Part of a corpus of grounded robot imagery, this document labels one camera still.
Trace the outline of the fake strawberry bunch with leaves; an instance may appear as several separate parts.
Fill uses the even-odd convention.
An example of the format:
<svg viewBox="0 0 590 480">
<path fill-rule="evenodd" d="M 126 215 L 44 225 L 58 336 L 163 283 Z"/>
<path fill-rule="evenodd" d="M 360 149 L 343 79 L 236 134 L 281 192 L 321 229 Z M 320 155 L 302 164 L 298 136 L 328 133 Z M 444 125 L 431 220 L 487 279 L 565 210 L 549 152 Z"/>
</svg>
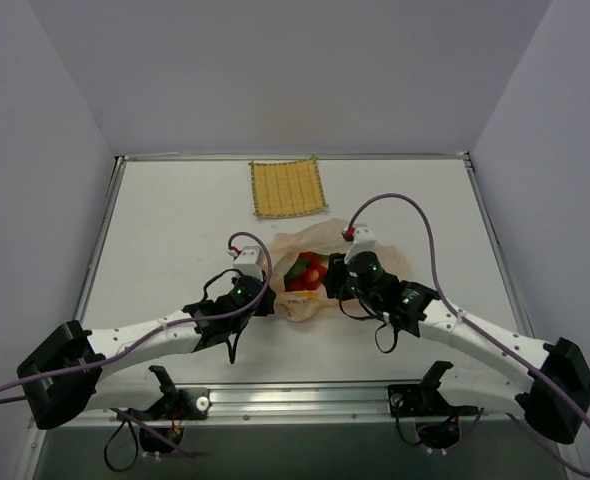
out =
<svg viewBox="0 0 590 480">
<path fill-rule="evenodd" d="M 286 292 L 316 291 L 326 277 L 329 257 L 311 251 L 301 252 L 284 275 Z"/>
</svg>

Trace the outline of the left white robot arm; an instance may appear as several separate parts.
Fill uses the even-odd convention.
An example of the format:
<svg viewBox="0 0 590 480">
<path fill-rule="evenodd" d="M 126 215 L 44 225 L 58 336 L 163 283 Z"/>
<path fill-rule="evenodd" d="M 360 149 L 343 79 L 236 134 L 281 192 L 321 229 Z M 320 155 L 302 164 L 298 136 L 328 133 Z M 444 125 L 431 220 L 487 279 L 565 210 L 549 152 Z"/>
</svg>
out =
<svg viewBox="0 0 590 480">
<path fill-rule="evenodd" d="M 250 319 L 274 312 L 265 274 L 232 273 L 228 293 L 203 296 L 155 320 L 113 329 L 85 329 L 77 320 L 59 325 L 16 370 L 37 427 L 51 430 L 85 411 L 111 407 L 169 417 L 177 393 L 156 360 L 219 345 L 235 356 Z"/>
</svg>

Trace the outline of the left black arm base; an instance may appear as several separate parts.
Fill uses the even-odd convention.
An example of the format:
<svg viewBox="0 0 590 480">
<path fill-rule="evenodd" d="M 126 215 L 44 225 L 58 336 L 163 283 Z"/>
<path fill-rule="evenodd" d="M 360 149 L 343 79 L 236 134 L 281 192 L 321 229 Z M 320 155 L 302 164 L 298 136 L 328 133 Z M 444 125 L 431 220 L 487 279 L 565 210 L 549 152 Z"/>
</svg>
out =
<svg viewBox="0 0 590 480">
<path fill-rule="evenodd" d="M 145 410 L 112 409 L 115 418 L 125 423 L 135 434 L 136 452 L 150 454 L 156 460 L 184 457 L 196 459 L 202 452 L 189 451 L 181 446 L 184 421 L 203 421 L 211 407 L 210 391 L 205 387 L 180 388 L 162 366 L 148 368 L 153 375 L 154 393 L 160 396 Z"/>
</svg>

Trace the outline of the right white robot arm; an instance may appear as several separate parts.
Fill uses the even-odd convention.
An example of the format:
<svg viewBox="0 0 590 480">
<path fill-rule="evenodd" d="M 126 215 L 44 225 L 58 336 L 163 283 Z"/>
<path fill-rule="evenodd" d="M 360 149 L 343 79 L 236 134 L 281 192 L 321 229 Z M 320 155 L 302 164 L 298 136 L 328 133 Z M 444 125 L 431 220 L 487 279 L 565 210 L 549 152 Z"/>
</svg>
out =
<svg viewBox="0 0 590 480">
<path fill-rule="evenodd" d="M 357 300 L 395 335 L 441 343 L 503 375 L 528 426 L 560 444 L 575 441 L 590 407 L 590 367 L 572 341 L 524 337 L 466 314 L 436 290 L 386 272 L 372 251 L 331 254 L 323 285 L 330 298 Z"/>
</svg>

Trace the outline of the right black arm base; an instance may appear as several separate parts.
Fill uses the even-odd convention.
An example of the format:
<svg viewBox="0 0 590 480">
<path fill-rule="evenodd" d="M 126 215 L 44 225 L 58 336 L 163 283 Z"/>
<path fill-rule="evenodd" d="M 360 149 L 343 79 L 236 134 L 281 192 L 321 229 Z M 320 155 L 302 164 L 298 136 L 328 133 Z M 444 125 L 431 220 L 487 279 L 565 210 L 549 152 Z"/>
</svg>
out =
<svg viewBox="0 0 590 480">
<path fill-rule="evenodd" d="M 452 405 L 439 392 L 445 375 L 453 368 L 451 362 L 436 361 L 418 382 L 387 386 L 389 413 L 400 440 L 410 447 L 423 447 L 428 455 L 446 456 L 458 448 L 484 414 L 483 409 L 472 405 Z M 407 439 L 401 420 L 420 417 L 431 420 L 416 424 L 416 439 Z"/>
</svg>

